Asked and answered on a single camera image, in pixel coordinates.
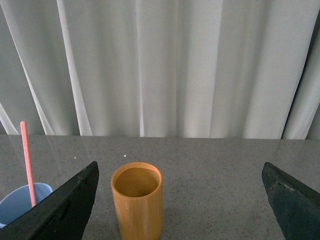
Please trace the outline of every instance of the white curtain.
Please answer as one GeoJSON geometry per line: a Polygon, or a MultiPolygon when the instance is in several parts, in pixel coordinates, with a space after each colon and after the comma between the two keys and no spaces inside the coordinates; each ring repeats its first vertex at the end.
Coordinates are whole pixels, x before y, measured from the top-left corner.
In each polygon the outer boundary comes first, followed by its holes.
{"type": "Polygon", "coordinates": [[[320,0],[0,6],[1,134],[320,138],[320,0]]]}

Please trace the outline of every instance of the gray countertop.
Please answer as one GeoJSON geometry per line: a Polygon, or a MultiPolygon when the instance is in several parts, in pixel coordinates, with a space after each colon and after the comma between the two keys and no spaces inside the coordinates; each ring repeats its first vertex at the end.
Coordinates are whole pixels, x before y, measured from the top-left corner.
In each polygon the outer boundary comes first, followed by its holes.
{"type": "MultiPolygon", "coordinates": [[[[121,239],[110,179],[121,165],[162,171],[161,240],[284,240],[261,179],[265,162],[320,192],[320,141],[30,136],[35,182],[55,190],[92,161],[99,184],[84,240],[121,239]]],[[[0,135],[0,199],[27,184],[21,136],[0,135]]]]}

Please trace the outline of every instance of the bamboo cup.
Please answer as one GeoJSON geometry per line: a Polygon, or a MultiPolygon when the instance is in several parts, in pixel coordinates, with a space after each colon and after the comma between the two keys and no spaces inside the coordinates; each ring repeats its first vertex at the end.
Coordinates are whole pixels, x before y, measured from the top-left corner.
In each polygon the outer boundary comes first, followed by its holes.
{"type": "Polygon", "coordinates": [[[131,162],[111,178],[122,240],[157,240],[163,225],[163,177],[147,162],[131,162]]]}

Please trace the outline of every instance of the cylindrical container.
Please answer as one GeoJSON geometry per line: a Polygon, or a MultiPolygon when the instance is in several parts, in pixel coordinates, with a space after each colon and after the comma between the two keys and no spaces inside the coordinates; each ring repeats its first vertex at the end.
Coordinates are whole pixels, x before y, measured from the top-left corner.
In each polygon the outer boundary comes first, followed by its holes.
{"type": "MultiPolygon", "coordinates": [[[[37,182],[34,184],[34,192],[38,204],[48,197],[53,190],[48,184],[37,182]]],[[[8,225],[31,208],[29,185],[24,185],[12,191],[0,202],[0,228],[8,225]]]]}
{"type": "Polygon", "coordinates": [[[122,240],[157,240],[163,225],[163,176],[147,162],[131,162],[111,178],[122,240]]]}

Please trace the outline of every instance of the straw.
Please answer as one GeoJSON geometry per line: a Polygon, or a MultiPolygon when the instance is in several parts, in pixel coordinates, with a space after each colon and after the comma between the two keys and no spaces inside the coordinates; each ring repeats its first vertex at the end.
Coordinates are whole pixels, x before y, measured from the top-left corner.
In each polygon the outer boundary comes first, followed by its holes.
{"type": "Polygon", "coordinates": [[[33,180],[33,176],[32,176],[31,159],[30,159],[30,153],[29,153],[29,140],[28,140],[28,132],[27,132],[27,123],[25,121],[22,121],[20,123],[20,126],[21,126],[25,168],[26,168],[26,175],[28,178],[31,205],[32,205],[32,207],[34,207],[37,204],[37,202],[36,202],[36,194],[35,194],[35,185],[34,185],[34,180],[33,180]]]}

